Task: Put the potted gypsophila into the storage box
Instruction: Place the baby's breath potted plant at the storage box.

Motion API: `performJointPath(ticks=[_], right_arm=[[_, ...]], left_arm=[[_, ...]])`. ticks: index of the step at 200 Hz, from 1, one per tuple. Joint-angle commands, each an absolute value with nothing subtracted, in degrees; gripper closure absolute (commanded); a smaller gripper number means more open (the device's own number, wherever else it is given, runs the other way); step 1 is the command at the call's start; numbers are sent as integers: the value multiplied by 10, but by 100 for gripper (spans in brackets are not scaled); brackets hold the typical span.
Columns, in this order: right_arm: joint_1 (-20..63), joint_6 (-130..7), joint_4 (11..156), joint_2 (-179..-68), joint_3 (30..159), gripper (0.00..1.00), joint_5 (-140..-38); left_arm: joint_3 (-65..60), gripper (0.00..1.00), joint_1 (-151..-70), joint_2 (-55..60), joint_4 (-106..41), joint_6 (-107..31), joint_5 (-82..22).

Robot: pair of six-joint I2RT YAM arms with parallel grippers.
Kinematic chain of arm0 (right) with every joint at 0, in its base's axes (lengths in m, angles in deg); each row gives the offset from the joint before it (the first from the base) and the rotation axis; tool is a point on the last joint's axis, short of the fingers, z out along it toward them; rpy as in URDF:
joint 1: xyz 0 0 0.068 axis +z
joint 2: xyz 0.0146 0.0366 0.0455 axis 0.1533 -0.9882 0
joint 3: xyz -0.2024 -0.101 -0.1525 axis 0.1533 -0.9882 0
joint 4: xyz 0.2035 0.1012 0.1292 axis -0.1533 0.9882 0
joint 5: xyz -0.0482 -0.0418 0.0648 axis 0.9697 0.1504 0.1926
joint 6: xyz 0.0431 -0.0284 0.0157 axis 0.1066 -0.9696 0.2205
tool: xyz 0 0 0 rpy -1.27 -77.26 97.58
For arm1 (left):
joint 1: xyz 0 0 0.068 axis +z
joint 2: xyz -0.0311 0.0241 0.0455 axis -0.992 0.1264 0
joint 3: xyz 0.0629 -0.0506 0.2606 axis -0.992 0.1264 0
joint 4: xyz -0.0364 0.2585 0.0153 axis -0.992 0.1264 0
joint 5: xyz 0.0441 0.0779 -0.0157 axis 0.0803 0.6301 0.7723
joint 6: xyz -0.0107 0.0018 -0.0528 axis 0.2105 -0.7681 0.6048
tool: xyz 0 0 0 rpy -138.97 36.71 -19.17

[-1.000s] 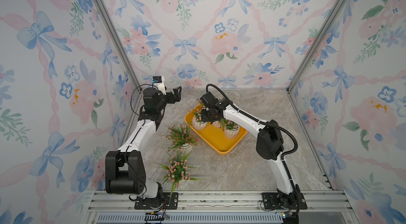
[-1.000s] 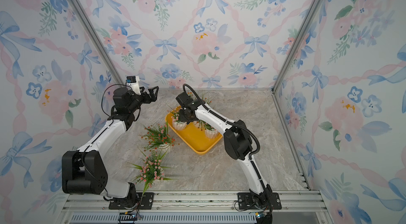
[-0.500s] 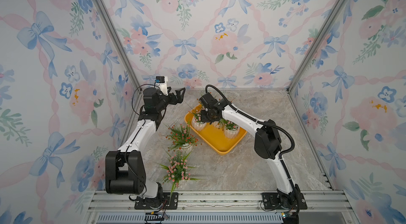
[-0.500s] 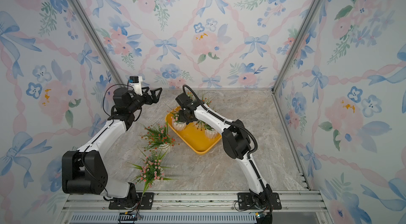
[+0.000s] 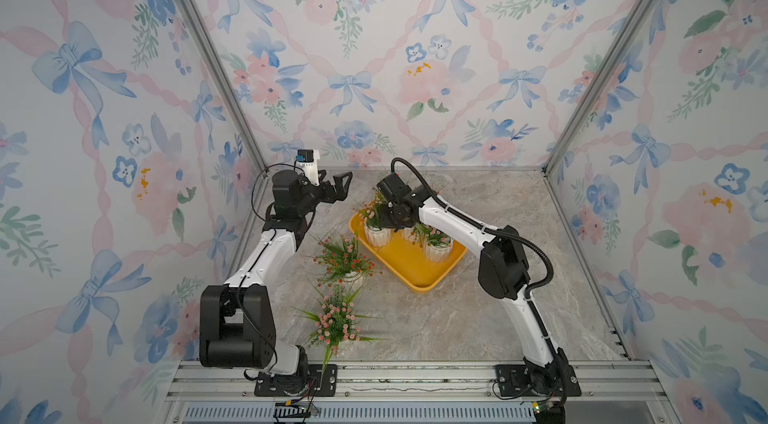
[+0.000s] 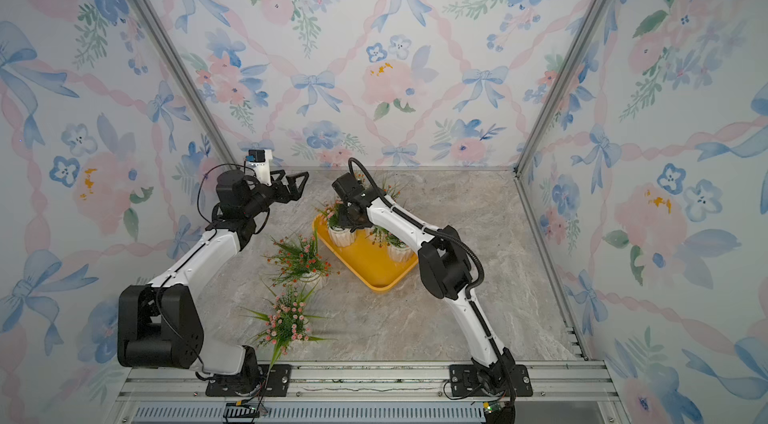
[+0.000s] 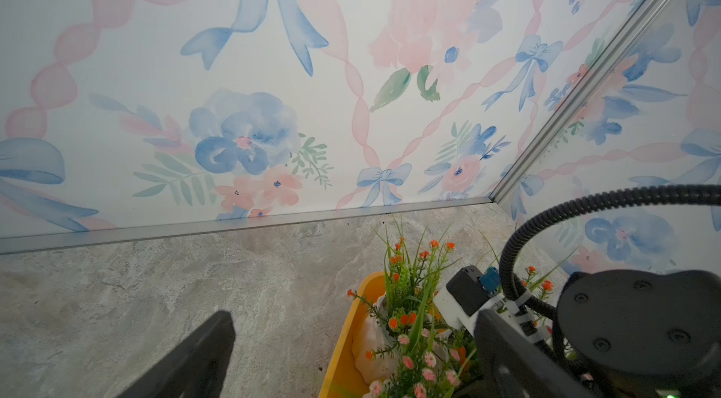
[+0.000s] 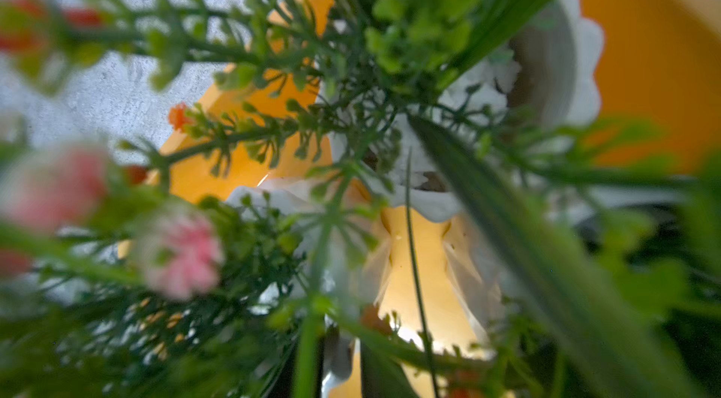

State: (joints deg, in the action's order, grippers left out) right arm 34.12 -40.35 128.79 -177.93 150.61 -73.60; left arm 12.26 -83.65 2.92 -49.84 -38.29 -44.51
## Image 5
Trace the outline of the yellow plastic storage tray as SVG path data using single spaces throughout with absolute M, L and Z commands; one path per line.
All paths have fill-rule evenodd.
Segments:
M 359 215 L 349 220 L 348 228 L 378 261 L 417 294 L 426 294 L 434 289 L 467 254 L 463 245 L 455 243 L 445 259 L 431 261 L 423 246 L 407 242 L 398 234 L 386 245 L 376 247 L 368 241 Z

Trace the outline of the large pink flower pot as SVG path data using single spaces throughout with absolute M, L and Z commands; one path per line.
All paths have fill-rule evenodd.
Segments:
M 361 331 L 360 321 L 368 319 L 368 316 L 357 313 L 359 292 L 360 288 L 352 289 L 338 283 L 320 296 L 316 311 L 299 311 L 314 323 L 315 329 L 308 335 L 307 344 L 323 349 L 322 370 L 338 355 L 343 344 L 376 341 L 375 337 L 364 335 Z

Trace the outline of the large red flower pot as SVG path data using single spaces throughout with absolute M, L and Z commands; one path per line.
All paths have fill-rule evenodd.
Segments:
M 410 227 L 404 227 L 398 231 L 398 235 L 406 242 L 422 246 L 426 237 L 430 233 L 430 228 L 417 223 Z

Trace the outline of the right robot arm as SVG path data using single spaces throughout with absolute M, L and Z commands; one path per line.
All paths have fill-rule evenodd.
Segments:
M 532 291 L 554 277 L 549 257 L 518 231 L 486 224 L 443 200 L 426 180 L 415 189 L 398 174 L 384 177 L 376 188 L 384 202 L 376 207 L 386 228 L 401 230 L 422 224 L 462 244 L 479 259 L 478 283 L 499 300 L 515 329 L 528 375 L 524 387 L 539 395 L 563 395 L 571 383 L 565 351 L 549 332 Z

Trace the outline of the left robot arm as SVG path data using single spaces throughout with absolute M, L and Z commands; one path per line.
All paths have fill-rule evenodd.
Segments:
M 305 381 L 306 351 L 277 337 L 269 286 L 296 253 L 311 226 L 307 217 L 321 203 L 347 198 L 353 174 L 312 181 L 304 171 L 281 170 L 272 176 L 273 203 L 259 243 L 241 267 L 200 298 L 199 360 L 209 368 L 255 369 L 276 377 Z

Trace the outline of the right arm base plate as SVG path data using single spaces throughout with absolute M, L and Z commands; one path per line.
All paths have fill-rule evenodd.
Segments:
M 554 363 L 545 368 L 526 364 L 494 366 L 494 393 L 501 398 L 550 397 L 565 393 L 569 398 L 581 397 L 582 390 L 573 367 L 564 372 Z

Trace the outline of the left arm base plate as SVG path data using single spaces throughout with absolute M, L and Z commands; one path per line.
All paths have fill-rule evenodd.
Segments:
M 335 364 L 300 364 L 292 375 L 260 373 L 255 381 L 256 397 L 334 397 L 338 383 Z

